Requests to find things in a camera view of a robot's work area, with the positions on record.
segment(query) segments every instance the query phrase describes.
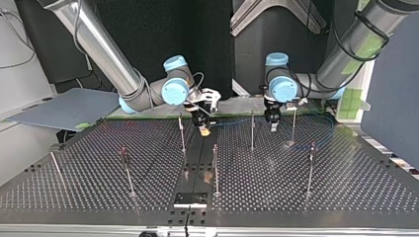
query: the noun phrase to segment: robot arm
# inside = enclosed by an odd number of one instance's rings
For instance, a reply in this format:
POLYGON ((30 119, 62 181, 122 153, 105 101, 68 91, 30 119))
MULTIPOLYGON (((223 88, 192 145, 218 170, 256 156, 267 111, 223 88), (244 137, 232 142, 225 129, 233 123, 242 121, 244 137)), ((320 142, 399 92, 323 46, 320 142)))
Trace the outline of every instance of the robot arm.
POLYGON ((412 12, 419 0, 371 0, 316 74, 296 74, 288 69, 288 56, 271 53, 266 58, 265 116, 273 126, 281 118, 280 106, 295 98, 330 99, 354 79, 367 61, 375 60, 397 26, 412 12))
POLYGON ((39 0, 52 11, 109 78, 120 94, 120 105, 126 113, 147 110, 152 105, 184 104, 202 135, 209 134, 209 114, 216 112, 218 92, 199 88, 183 56, 164 63, 167 78, 147 84, 136 71, 85 0, 39 0))

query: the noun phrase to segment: perforated surface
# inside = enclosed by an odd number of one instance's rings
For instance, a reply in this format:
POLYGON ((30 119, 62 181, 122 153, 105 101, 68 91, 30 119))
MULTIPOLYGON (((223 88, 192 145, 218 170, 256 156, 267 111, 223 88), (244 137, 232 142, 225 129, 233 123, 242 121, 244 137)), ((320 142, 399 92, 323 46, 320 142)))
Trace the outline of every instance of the perforated surface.
POLYGON ((62 178, 47 158, 1 187, 0 223, 419 229, 419 183, 350 128, 298 117, 295 145, 288 147, 292 118, 274 133, 256 118, 252 152, 250 118, 219 122, 203 140, 183 121, 186 157, 176 119, 102 122, 56 154, 62 178), (318 159, 308 196, 311 142, 318 159), (214 144, 220 197, 213 196, 214 144), (136 198, 129 196, 123 146, 136 198), (189 217, 173 209, 179 190, 208 193, 207 208, 189 217))
MULTIPOLYGON (((187 148, 193 125, 184 120, 187 148)), ((28 177, 0 197, 2 209, 167 210, 184 164, 176 120, 108 120, 56 155, 62 179, 51 160, 29 169, 28 177), (120 152, 127 147, 129 182, 120 152)))
MULTIPOLYGON (((218 216, 214 223, 230 226, 239 218, 240 225, 265 226, 263 214, 288 216, 288 221, 307 214, 320 214, 323 220, 342 218, 329 215, 332 213, 359 214, 361 219, 363 213, 381 217, 412 213, 419 217, 415 192, 419 183, 411 187, 404 177, 396 177, 391 171, 394 165, 366 150, 350 128, 335 126, 326 117, 298 117, 295 145, 288 147, 293 118, 284 118, 274 133, 260 120, 256 119, 253 152, 250 119, 224 119, 221 122, 228 124, 218 127, 221 197, 212 197, 211 209, 218 216), (308 196, 311 142, 317 144, 318 159, 308 196)), ((278 221, 275 225, 287 224, 278 221)))

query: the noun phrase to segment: thin metal pin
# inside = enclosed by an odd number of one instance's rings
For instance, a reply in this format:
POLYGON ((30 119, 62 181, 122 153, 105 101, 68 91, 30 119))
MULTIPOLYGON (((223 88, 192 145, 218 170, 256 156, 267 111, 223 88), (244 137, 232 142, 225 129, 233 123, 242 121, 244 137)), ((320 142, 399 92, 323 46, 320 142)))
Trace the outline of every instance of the thin metal pin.
POLYGON ((314 166, 314 162, 317 159, 317 147, 315 145, 315 142, 311 143, 311 147, 310 147, 310 152, 308 155, 308 158, 310 160, 310 172, 308 174, 308 184, 307 184, 307 194, 306 194, 306 199, 308 200, 310 195, 311 195, 311 180, 312 180, 312 174, 313 174, 313 166, 314 166))
POLYGON ((61 175, 61 169, 59 168, 59 166, 58 166, 58 162, 56 161, 56 158, 55 158, 55 154, 51 151, 51 152, 49 152, 49 154, 51 155, 51 157, 52 157, 52 161, 53 161, 53 164, 55 165, 55 169, 56 169, 56 171, 58 171, 58 173, 61 175))
POLYGON ((130 172, 129 172, 129 158, 128 158, 128 152, 127 152, 126 146, 123 146, 123 148, 121 149, 121 159, 122 159, 123 167, 126 170, 126 175, 127 175, 128 181, 129 181, 129 187, 130 187, 130 194, 129 195, 132 198, 136 197, 136 193, 133 189, 132 177, 131 177, 130 172))
POLYGON ((253 151, 253 149, 255 148, 255 144, 254 144, 254 129, 255 129, 255 112, 252 111, 252 146, 251 149, 253 151))
POLYGON ((179 114, 179 129, 181 130, 181 136, 182 136, 182 152, 185 153, 186 152, 186 148, 185 148, 185 136, 183 133, 183 125, 182 125, 182 113, 179 114))
POLYGON ((295 144, 294 136, 295 136, 295 121, 296 121, 296 107, 293 108, 293 131, 291 133, 291 140, 287 142, 288 146, 293 146, 295 144))
POLYGON ((217 145, 213 146, 212 154, 213 154, 212 165, 215 171, 215 196, 219 197, 221 193, 219 192, 219 188, 218 188, 218 146, 217 145))
POLYGON ((293 111, 293 133, 291 135, 291 140, 292 141, 294 139, 294 134, 295 134, 295 120, 296 120, 296 110, 293 111))
POLYGON ((136 196, 135 191, 133 190, 132 179, 131 179, 131 176, 130 176, 130 173, 129 173, 129 169, 126 169, 126 174, 128 176, 128 180, 129 180, 129 186, 130 186, 130 189, 131 189, 131 195, 132 196, 136 196))

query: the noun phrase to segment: green tape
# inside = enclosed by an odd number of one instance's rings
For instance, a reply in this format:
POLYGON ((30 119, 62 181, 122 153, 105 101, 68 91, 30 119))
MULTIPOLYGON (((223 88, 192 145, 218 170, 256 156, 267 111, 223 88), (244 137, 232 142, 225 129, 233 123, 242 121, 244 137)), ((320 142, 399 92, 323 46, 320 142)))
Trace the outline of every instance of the green tape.
POLYGON ((361 89, 346 89, 340 103, 338 119, 356 119, 361 107, 361 89))
MULTIPOLYGON (((375 34, 369 34, 363 44, 361 44, 361 47, 358 49, 356 55, 361 58, 370 58, 381 50, 382 44, 383 40, 381 37, 375 34)), ((348 65, 346 65, 341 74, 350 75, 356 72, 361 64, 363 64, 363 62, 353 59, 348 63, 348 65)))
POLYGON ((89 122, 81 122, 76 125, 77 129, 84 129, 90 126, 89 122))
POLYGON ((366 8, 367 7, 367 5, 368 5, 368 3, 370 2, 371 0, 360 0, 359 2, 358 2, 358 7, 357 7, 357 10, 358 11, 360 11, 360 12, 362 12, 363 10, 364 10, 364 8, 366 8))

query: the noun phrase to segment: blue joint cap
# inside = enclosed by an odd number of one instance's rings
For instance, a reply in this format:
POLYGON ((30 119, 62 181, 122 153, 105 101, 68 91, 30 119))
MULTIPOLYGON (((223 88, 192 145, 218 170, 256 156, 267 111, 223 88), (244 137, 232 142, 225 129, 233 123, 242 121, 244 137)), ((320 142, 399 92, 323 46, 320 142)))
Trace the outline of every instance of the blue joint cap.
POLYGON ((135 110, 131 109, 131 108, 130 108, 127 104, 126 104, 126 101, 124 100, 124 98, 120 97, 120 98, 118 99, 118 101, 120 102, 121 109, 123 109, 123 111, 124 111, 125 113, 127 113, 127 114, 129 114, 129 115, 132 115, 132 114, 137 113, 137 111, 135 111, 135 110))
POLYGON ((265 66, 285 66, 289 57, 282 52, 273 52, 266 56, 265 66))
POLYGON ((182 105, 188 98, 188 92, 188 83, 182 78, 172 78, 161 88, 164 102, 171 106, 182 105))
POLYGON ((166 72, 185 65, 188 65, 188 63, 186 62, 185 57, 181 55, 173 56, 163 63, 163 67, 166 72))
POLYGON ((281 103, 292 101, 296 96, 297 88, 296 82, 286 76, 276 77, 269 83, 271 94, 281 103))
POLYGON ((343 93, 345 92, 345 87, 341 88, 335 95, 333 95, 329 100, 339 100, 343 96, 343 93))

